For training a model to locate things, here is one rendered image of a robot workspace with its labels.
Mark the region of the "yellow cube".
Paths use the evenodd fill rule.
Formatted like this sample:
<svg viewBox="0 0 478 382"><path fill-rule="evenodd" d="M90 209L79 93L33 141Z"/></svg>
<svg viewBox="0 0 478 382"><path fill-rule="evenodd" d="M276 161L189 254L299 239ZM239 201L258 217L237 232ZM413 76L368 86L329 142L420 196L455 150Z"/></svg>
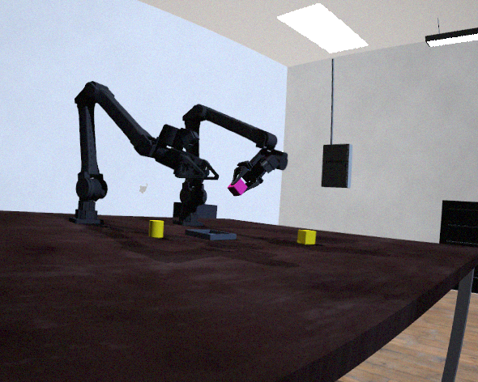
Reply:
<svg viewBox="0 0 478 382"><path fill-rule="evenodd" d="M298 244L315 244L316 231L298 230Z"/></svg>

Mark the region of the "yellow cylinder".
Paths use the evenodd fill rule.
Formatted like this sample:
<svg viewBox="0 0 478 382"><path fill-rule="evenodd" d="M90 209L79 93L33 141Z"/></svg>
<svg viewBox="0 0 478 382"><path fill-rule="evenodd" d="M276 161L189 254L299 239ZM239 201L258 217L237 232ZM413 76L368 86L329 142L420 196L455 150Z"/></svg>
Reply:
<svg viewBox="0 0 478 382"><path fill-rule="evenodd" d="M162 238L164 234L164 221L150 220L149 236Z"/></svg>

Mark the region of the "magenta cube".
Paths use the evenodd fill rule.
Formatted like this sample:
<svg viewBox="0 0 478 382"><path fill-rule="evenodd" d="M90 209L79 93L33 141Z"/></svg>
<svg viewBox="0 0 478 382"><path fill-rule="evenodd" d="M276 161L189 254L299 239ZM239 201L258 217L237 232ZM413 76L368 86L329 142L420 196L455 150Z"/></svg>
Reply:
<svg viewBox="0 0 478 382"><path fill-rule="evenodd" d="M228 190L231 192L231 194L236 197L236 196L241 196L245 190L247 189L247 186L245 183L240 179L237 183L234 185L229 185Z"/></svg>

